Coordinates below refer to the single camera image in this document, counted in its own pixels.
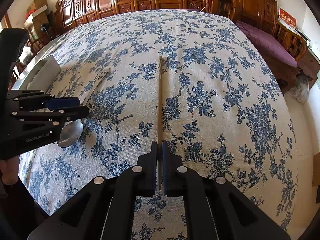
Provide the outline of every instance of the blue floral pattern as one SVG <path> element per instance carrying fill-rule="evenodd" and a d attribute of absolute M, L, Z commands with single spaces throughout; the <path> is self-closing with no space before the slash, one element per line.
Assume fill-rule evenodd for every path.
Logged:
<path fill-rule="evenodd" d="M 183 10 L 104 18 L 65 34 L 48 52 L 61 72 L 47 93 L 88 95 L 84 131 L 20 157 L 20 177 L 48 214 L 95 176 L 118 176 L 157 138 L 159 56 L 162 132 L 169 151 L 201 176 L 224 176 L 290 233 L 298 192 L 295 133 L 270 69 L 228 19 Z M 135 201 L 132 240 L 185 240 L 183 198 Z"/>

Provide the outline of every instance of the metal spoon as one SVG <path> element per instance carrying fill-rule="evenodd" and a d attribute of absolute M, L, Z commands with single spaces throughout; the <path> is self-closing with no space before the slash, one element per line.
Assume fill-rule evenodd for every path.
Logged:
<path fill-rule="evenodd" d="M 106 67 L 97 75 L 97 78 L 94 81 L 92 88 L 90 89 L 88 95 L 84 99 L 82 105 L 85 106 L 91 97 L 92 93 L 99 85 L 102 78 L 109 72 L 109 68 Z M 68 123 L 65 127 L 62 128 L 60 133 L 60 140 L 57 141 L 58 146 L 61 148 L 66 148 L 74 144 L 81 136 L 83 132 L 83 123 L 82 119 L 78 119 L 71 123 Z"/>

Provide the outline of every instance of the beige floor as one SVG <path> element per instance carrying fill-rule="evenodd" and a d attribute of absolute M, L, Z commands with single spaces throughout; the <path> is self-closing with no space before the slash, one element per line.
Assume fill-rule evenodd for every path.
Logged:
<path fill-rule="evenodd" d="M 296 240 L 301 236 L 320 207 L 320 204 L 316 204 L 317 188 L 312 187 L 313 155 L 319 152 L 315 127 L 320 125 L 314 124 L 317 117 L 312 116 L 312 113 L 317 111 L 310 110 L 310 107 L 313 108 L 315 103 L 312 100 L 320 101 L 320 90 L 313 88 L 314 91 L 319 93 L 319 97 L 309 97 L 311 102 L 303 105 L 289 94 L 284 96 L 296 134 L 299 162 L 298 194 L 291 221 L 291 229 L 288 232 L 292 240 Z"/>

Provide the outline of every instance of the purple seat cushion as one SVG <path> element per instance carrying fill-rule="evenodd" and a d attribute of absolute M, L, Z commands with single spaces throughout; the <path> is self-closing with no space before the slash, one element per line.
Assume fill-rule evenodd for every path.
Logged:
<path fill-rule="evenodd" d="M 276 58 L 291 67 L 298 66 L 298 63 L 290 53 L 270 34 L 240 21 L 237 21 L 236 25 L 261 54 Z"/>

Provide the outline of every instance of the wooden side table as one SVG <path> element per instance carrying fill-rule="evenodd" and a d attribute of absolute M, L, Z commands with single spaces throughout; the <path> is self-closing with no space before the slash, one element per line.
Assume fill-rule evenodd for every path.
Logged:
<path fill-rule="evenodd" d="M 309 89 L 311 89 L 317 81 L 317 74 L 320 70 L 320 60 L 312 50 L 308 48 L 304 57 L 298 63 L 298 67 L 308 76 Z"/>

